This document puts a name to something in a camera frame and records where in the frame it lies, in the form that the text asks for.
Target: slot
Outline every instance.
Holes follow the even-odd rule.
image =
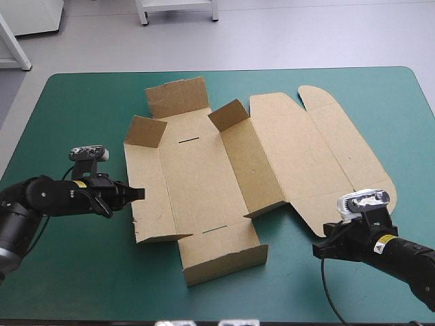
[[[223,228],[226,228],[226,227],[227,227],[227,225],[223,225],[223,226],[220,226],[220,227],[218,227],[218,228],[214,228],[214,229],[210,229],[210,230],[204,231],[203,234],[204,234],[204,233],[207,233],[207,232],[211,232],[211,231],[216,231],[216,230],[218,230],[218,229],[223,229]]]
[[[199,137],[195,137],[195,138],[191,138],[191,139],[186,139],[185,141],[179,141],[178,143],[185,143],[186,141],[194,141],[195,139],[199,139]]]

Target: green table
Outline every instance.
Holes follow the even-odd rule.
[[[393,214],[402,237],[435,247],[435,119],[404,67],[166,73],[81,73],[51,77],[0,187],[35,175],[60,179],[68,151],[104,144],[99,166],[127,180],[122,142],[134,114],[149,116],[144,88],[204,75],[211,107],[299,85],[331,92],[373,148],[398,192]],[[254,221],[268,243],[263,266],[192,288],[184,284],[177,243],[135,244],[131,210],[52,218],[36,249],[0,288],[0,318],[334,322],[321,285],[317,240],[284,206]],[[327,261],[338,309],[349,321],[434,321],[408,286],[374,268]]]

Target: white cabinet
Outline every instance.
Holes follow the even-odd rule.
[[[13,34],[59,30],[63,0],[0,0],[0,13]]]
[[[142,25],[148,25],[148,12],[167,10],[210,9],[213,21],[219,20],[218,0],[136,0],[137,12]]]

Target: cable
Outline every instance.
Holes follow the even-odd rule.
[[[73,170],[73,168],[74,168],[74,166],[72,166],[71,168],[69,168],[67,170],[67,172],[65,172],[65,174],[62,177],[62,180],[65,180],[65,178],[67,177],[68,173],[70,173]],[[32,245],[29,247],[29,249],[27,249],[26,256],[33,250],[33,248],[35,248],[35,246],[38,243],[39,239],[41,238],[44,230],[46,229],[50,218],[51,218],[51,216],[48,215],[47,219],[46,219],[45,223],[43,224],[41,231],[39,231],[39,234],[37,235],[35,241],[33,241]]]
[[[62,177],[62,180],[65,180],[65,178],[67,177],[68,173],[70,173],[71,170],[72,170],[73,168],[74,168],[74,165],[73,165],[71,168],[69,168],[69,169],[67,170],[67,172],[65,172],[65,174],[64,174],[63,177]]]
[[[328,303],[331,306],[331,309],[334,311],[335,315],[337,316],[338,319],[340,319],[340,321],[343,323],[344,326],[349,326],[347,321],[344,320],[344,318],[335,308],[334,302],[332,302],[331,295],[329,294],[329,290],[328,290],[328,286],[326,285],[326,278],[325,278],[325,258],[322,258],[320,261],[320,271],[321,271],[321,281],[324,284],[326,298],[328,299]]]
[[[343,224],[343,221],[339,221],[335,226],[334,229],[332,229],[331,235],[329,236],[329,239],[326,241],[326,244],[330,244],[334,240],[334,233],[338,230],[339,227]],[[341,233],[347,229],[347,226],[340,231],[337,236],[339,236]],[[335,308],[334,302],[332,301],[331,295],[328,290],[328,286],[326,285],[326,277],[325,277],[325,258],[323,257],[320,261],[320,272],[321,272],[321,281],[324,285],[324,290],[326,294],[326,299],[328,299],[328,303],[331,307],[331,309],[334,311],[335,315],[338,319],[343,323],[344,326],[349,326],[348,322],[344,320],[344,318],[341,316],[341,314],[338,312],[338,310]]]

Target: yellow label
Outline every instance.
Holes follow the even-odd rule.
[[[394,236],[392,234],[386,234],[386,235],[380,237],[378,239],[378,241],[376,241],[376,244],[375,244],[375,247],[373,248],[373,251],[375,253],[378,253],[379,255],[382,255],[382,252],[383,252],[383,249],[385,248],[385,245],[389,241],[391,241],[391,240],[393,240],[395,238],[397,238],[397,236]]]
[[[86,184],[83,181],[73,180],[73,182],[77,183],[79,188],[86,188]]]
[[[393,240],[394,238],[397,238],[397,236],[394,236],[392,234],[386,234],[386,235],[380,237],[377,242],[383,243],[386,245],[390,240]]]

